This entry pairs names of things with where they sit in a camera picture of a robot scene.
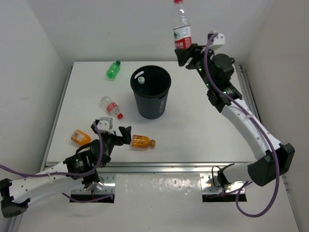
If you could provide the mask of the orange bottle brown cap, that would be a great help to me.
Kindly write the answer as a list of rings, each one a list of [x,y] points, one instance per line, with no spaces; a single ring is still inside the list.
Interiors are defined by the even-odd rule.
[[[142,135],[133,135],[132,137],[132,147],[134,148],[155,148],[156,141]]]

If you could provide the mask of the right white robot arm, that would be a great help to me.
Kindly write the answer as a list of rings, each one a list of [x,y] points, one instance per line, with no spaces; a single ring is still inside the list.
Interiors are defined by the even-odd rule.
[[[213,183],[220,187],[237,181],[252,181],[265,186],[286,174],[295,153],[290,144],[283,144],[272,136],[250,112],[240,92],[230,79],[234,73],[234,59],[226,54],[215,54],[213,50],[192,44],[188,49],[176,48],[179,66],[188,70],[197,70],[208,88],[210,103],[227,118],[239,131],[251,148],[256,161],[244,164],[229,164],[218,170]]]

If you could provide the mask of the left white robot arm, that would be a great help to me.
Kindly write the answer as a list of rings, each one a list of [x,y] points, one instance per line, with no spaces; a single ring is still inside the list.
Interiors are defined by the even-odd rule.
[[[30,204],[74,188],[82,187],[94,192],[103,189],[104,183],[97,169],[111,161],[115,146],[131,143],[132,128],[119,127],[121,134],[118,136],[112,130],[112,123],[104,119],[96,120],[91,128],[98,138],[82,145],[74,155],[55,166],[37,174],[23,174],[18,180],[1,180],[0,209],[4,218],[18,216]]]

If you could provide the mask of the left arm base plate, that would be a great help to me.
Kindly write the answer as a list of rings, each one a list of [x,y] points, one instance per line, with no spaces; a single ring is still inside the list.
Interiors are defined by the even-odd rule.
[[[100,174],[100,182],[89,188],[74,189],[70,196],[78,201],[93,201],[94,203],[114,203],[115,174]]]

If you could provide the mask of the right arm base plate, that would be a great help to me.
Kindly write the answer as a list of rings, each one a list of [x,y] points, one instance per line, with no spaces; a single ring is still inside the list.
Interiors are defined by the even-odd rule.
[[[244,182],[238,181],[222,187],[217,187],[212,181],[216,175],[211,173],[200,174],[200,186],[203,203],[231,203],[236,201],[236,195]]]

